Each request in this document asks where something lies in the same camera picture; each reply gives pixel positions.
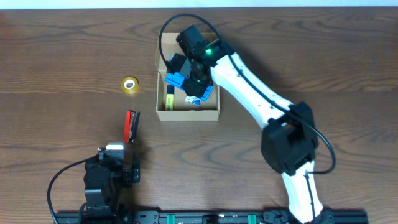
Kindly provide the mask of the blue hole punch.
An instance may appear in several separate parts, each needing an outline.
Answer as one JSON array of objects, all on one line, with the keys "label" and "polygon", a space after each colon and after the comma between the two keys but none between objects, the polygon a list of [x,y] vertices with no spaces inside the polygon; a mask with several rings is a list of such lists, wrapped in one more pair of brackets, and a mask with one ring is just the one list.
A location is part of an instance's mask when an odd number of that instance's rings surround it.
[{"label": "blue hole punch", "polygon": [[178,72],[168,73],[165,77],[165,82],[183,90],[187,96],[200,98],[201,101],[207,101],[213,91],[213,85],[201,85],[196,79],[187,79]]}]

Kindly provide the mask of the white blue staples box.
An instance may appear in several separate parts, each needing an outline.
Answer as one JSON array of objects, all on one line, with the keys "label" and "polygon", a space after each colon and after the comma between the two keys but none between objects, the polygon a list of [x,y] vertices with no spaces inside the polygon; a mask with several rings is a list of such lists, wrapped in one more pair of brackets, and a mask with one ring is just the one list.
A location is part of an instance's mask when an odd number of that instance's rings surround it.
[{"label": "white blue staples box", "polygon": [[195,106],[201,105],[201,99],[196,96],[186,96],[185,102]]}]

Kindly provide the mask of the yellow blue highlighter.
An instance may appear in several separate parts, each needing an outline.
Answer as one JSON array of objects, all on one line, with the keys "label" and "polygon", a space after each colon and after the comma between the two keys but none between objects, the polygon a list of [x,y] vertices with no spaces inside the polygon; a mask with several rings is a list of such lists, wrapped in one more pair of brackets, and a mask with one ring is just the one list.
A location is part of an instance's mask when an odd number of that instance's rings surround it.
[{"label": "yellow blue highlighter", "polygon": [[174,109],[174,86],[167,85],[165,109],[172,111]]}]

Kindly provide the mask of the brown cardboard box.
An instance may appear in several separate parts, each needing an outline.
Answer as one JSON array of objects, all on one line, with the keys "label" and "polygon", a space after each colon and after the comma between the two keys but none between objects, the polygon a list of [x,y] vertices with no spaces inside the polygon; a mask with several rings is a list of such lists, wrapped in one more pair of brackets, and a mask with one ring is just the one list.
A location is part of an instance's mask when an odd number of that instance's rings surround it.
[{"label": "brown cardboard box", "polygon": [[[166,60],[173,53],[183,54],[176,38],[179,33],[162,34],[161,47]],[[161,121],[218,121],[220,115],[220,88],[214,84],[213,90],[207,101],[203,101],[200,106],[185,102],[186,94],[183,90],[174,88],[174,109],[166,110],[167,85],[165,78],[167,75],[165,64],[160,56],[159,47],[156,49],[155,65],[157,75],[157,100],[156,112]]]}]

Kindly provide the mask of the red black stapler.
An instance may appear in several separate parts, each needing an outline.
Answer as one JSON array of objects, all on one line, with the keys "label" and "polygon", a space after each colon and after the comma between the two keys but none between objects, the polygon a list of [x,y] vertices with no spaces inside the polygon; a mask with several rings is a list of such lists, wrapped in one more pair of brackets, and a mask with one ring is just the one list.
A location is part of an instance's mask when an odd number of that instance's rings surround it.
[{"label": "red black stapler", "polygon": [[129,110],[124,121],[124,142],[133,143],[139,125],[140,112]]}]

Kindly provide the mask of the yellow tape roll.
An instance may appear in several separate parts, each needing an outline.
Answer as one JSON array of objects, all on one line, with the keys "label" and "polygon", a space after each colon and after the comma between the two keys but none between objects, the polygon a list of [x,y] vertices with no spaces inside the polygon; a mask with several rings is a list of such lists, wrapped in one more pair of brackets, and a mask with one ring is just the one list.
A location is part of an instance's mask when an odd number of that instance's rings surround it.
[{"label": "yellow tape roll", "polygon": [[134,94],[139,90],[139,82],[134,77],[126,77],[121,82],[122,91],[126,94]]}]

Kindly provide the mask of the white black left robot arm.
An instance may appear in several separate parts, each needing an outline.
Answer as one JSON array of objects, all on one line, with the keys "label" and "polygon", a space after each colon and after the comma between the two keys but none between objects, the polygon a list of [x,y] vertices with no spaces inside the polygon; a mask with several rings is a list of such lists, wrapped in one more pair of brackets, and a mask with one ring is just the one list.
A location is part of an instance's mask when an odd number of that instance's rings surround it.
[{"label": "white black left robot arm", "polygon": [[133,223],[129,207],[121,203],[123,189],[140,181],[140,161],[134,152],[100,152],[85,164],[86,211],[79,223]]}]

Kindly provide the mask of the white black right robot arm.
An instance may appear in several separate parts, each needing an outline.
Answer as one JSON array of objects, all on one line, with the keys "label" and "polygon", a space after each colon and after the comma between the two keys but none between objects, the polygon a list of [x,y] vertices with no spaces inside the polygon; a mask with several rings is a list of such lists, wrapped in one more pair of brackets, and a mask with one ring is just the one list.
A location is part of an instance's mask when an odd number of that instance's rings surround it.
[{"label": "white black right robot arm", "polygon": [[240,102],[262,129],[261,154],[283,178],[290,213],[300,223],[315,221],[323,205],[313,178],[318,138],[310,107],[304,102],[294,105],[273,92],[229,44],[206,39],[195,26],[175,41],[182,51],[166,61],[166,81],[183,90],[194,105],[207,100],[213,85]]}]

